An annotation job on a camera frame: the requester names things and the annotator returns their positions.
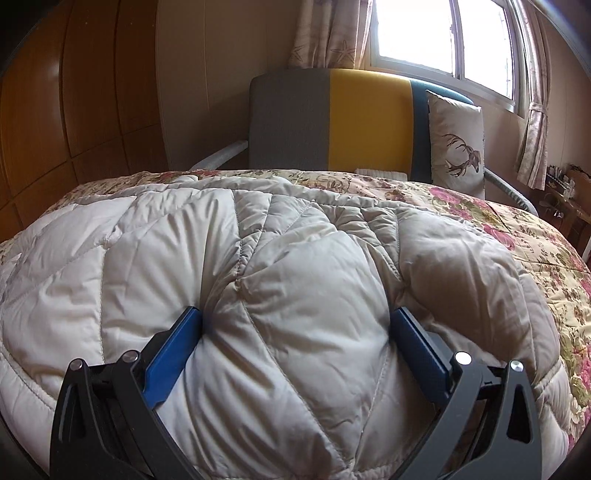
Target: curtain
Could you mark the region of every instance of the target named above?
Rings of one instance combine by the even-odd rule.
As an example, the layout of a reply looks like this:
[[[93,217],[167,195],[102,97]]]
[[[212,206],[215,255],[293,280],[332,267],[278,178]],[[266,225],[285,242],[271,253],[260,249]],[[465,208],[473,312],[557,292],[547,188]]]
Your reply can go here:
[[[292,68],[358,69],[374,0],[302,0]]]
[[[530,110],[517,158],[517,179],[532,189],[544,190],[546,177],[546,136],[550,76],[544,37],[536,9],[527,0],[514,0],[525,49]]]

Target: floral bedspread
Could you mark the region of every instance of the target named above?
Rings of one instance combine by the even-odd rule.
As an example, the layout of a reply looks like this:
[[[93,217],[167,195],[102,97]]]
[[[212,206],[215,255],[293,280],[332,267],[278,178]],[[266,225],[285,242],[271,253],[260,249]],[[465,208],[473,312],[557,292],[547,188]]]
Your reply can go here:
[[[82,196],[110,194],[147,183],[169,183],[185,173],[140,172],[118,179],[94,181],[76,187],[47,212]],[[554,227],[522,210],[421,183],[300,170],[197,170],[190,173],[200,178],[283,177],[310,188],[426,207],[435,212],[456,215],[482,228],[524,266],[546,298],[560,335],[560,354],[570,379],[570,447],[580,437],[591,418],[591,274],[574,248]],[[0,264],[15,238],[0,244]]]

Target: gray armchair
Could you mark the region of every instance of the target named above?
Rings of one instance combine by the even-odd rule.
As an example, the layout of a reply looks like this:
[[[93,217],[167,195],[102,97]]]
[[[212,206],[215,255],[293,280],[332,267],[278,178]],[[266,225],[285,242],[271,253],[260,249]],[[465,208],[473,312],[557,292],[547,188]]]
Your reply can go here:
[[[248,148],[252,169],[371,168],[432,183],[426,90],[472,104],[439,85],[363,70],[284,70],[256,77],[249,141],[221,149],[193,170],[214,170]],[[538,215],[502,178],[488,168],[484,175],[519,208]]]

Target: deer pillow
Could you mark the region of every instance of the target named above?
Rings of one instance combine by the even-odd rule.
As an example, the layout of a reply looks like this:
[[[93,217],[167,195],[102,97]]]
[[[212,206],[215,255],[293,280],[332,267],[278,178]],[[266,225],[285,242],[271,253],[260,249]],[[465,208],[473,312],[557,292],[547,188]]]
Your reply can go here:
[[[484,199],[484,121],[479,106],[427,91],[433,184]]]

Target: white cloth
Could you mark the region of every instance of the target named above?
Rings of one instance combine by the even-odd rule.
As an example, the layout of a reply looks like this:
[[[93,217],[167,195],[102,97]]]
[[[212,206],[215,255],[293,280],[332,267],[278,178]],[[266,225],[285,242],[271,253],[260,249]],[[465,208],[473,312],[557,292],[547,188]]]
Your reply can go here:
[[[204,336],[158,410],[205,478],[390,476],[433,418],[396,348],[407,306],[452,349],[519,358],[544,467],[569,383],[532,278],[471,224],[273,180],[180,177],[77,200],[0,267],[0,410],[45,469],[71,359],[142,349],[188,305]]]
[[[385,170],[371,170],[370,168],[357,168],[355,173],[358,175],[366,175],[368,177],[378,177],[380,179],[390,179],[397,181],[407,181],[408,177],[401,171],[385,171]]]

